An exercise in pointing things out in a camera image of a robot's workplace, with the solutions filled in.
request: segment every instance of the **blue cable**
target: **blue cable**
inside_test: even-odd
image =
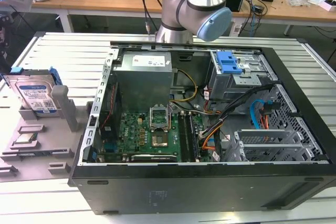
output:
[[[257,121],[257,119],[256,119],[256,115],[255,115],[255,113],[254,113],[254,105],[255,105],[257,102],[261,102],[262,104],[265,104],[265,102],[264,102],[264,100],[257,99],[257,100],[255,100],[255,101],[251,104],[251,106],[250,106],[250,115],[251,115],[251,118],[252,118],[252,122],[253,122],[254,126],[256,127],[256,129],[258,130],[258,129],[260,129],[260,127],[259,127],[258,121]]]
[[[251,22],[251,30],[250,30],[250,37],[252,37],[252,32],[253,32],[253,28],[255,26],[254,22],[255,22],[255,7],[254,5],[252,6],[252,10],[253,10],[253,16],[252,16],[252,22]]]

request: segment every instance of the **processor chip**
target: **processor chip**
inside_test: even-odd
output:
[[[15,141],[14,144],[30,144],[37,137],[37,133],[25,133],[21,134]]]
[[[164,132],[156,132],[152,134],[153,147],[168,147],[168,135]]]

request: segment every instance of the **yellow wire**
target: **yellow wire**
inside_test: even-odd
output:
[[[187,101],[190,101],[192,99],[194,99],[194,97],[196,96],[197,94],[197,85],[196,85],[196,82],[193,80],[193,78],[191,78],[191,76],[189,74],[187,74],[185,71],[181,70],[181,69],[178,69],[178,71],[184,73],[186,76],[188,76],[188,78],[193,82],[194,86],[195,86],[195,91],[193,93],[193,95],[189,98],[186,98],[186,99],[177,99],[177,100],[169,100],[171,102],[187,102]]]

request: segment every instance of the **blue drive latch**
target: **blue drive latch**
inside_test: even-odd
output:
[[[238,60],[231,51],[217,52],[217,61],[222,73],[241,74],[242,70],[238,65]]]

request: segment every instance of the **motherboard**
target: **motherboard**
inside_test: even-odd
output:
[[[119,138],[105,141],[105,162],[194,162],[199,158],[198,135],[204,130],[200,114],[154,114],[152,122],[168,129],[152,130],[150,113],[122,113]]]

